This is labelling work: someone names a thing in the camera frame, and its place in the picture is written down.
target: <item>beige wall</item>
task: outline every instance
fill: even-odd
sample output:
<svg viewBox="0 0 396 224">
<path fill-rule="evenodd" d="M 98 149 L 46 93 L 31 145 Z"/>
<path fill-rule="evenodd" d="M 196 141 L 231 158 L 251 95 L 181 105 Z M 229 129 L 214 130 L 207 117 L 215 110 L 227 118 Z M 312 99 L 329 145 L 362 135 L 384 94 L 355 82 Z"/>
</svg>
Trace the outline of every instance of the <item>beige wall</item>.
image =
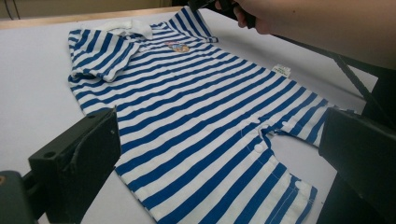
<svg viewBox="0 0 396 224">
<path fill-rule="evenodd" d="M 22 19 L 171 6 L 171 0 L 15 0 L 15 3 Z M 17 19 L 12 0 L 7 0 L 7 4 Z M 1 1 L 0 19 L 7 18 L 5 3 Z"/>
</svg>

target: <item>embroidered logo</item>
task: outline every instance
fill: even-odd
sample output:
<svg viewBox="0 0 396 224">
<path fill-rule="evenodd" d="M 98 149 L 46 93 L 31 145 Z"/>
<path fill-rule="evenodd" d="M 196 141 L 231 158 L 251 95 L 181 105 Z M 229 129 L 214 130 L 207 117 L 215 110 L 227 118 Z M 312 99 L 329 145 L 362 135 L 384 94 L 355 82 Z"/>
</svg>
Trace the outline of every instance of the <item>embroidered logo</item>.
<svg viewBox="0 0 396 224">
<path fill-rule="evenodd" d="M 190 48 L 187 45 L 181 44 L 177 41 L 165 42 L 165 45 L 167 45 L 169 49 L 172 49 L 175 52 L 182 53 L 182 52 L 188 52 L 190 50 Z"/>
</svg>

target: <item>white table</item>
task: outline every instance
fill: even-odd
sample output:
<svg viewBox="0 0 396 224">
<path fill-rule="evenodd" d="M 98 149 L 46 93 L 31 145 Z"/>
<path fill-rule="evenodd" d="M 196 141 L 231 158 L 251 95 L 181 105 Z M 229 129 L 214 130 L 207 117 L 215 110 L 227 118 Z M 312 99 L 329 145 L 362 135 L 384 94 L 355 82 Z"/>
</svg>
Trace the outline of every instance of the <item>white table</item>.
<svg viewBox="0 0 396 224">
<path fill-rule="evenodd" d="M 364 101 L 331 59 L 270 35 L 258 35 L 255 30 L 240 29 L 235 21 L 207 9 L 201 9 L 201 13 L 219 38 L 216 45 L 220 48 L 270 69 L 278 63 L 290 67 L 290 78 L 309 90 L 333 104 L 362 111 Z M 156 23 L 174 14 L 134 16 L 134 19 Z M 27 160 L 30 155 L 83 118 L 67 83 L 71 71 L 68 32 L 126 20 L 74 21 L 0 30 L 0 171 L 15 170 L 25 175 L 30 170 Z M 356 72 L 369 89 L 374 86 L 374 77 Z M 292 174 L 318 189 L 317 199 L 305 220 L 315 223 L 335 170 L 319 156 L 317 148 L 303 141 L 276 136 L 273 149 Z M 39 222 L 48 223 L 45 216 Z M 113 172 L 82 223 L 145 224 L 154 220 Z"/>
</svg>

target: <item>human arm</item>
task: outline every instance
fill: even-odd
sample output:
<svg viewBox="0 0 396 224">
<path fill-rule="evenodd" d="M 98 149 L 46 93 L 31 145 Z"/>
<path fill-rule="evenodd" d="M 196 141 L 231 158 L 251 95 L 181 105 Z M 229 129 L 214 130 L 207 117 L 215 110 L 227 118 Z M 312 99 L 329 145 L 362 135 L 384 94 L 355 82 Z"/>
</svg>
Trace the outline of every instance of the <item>human arm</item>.
<svg viewBox="0 0 396 224">
<path fill-rule="evenodd" d="M 257 18 L 259 34 L 281 35 L 366 63 L 396 69 L 394 0 L 235 2 Z M 246 26 L 240 8 L 234 12 L 239 25 Z"/>
</svg>

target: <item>striped fabric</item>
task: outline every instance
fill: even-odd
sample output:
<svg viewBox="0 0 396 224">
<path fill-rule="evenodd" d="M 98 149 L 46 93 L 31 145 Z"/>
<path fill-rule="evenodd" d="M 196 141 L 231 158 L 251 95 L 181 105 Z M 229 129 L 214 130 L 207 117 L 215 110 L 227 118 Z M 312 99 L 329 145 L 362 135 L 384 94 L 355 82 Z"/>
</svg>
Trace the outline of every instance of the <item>striped fabric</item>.
<svg viewBox="0 0 396 224">
<path fill-rule="evenodd" d="M 117 107 L 122 181 L 158 223 L 301 223 L 317 190 L 276 160 L 268 135 L 317 145 L 329 104 L 215 47 L 187 7 L 151 28 L 152 40 L 69 36 L 84 113 Z"/>
</svg>

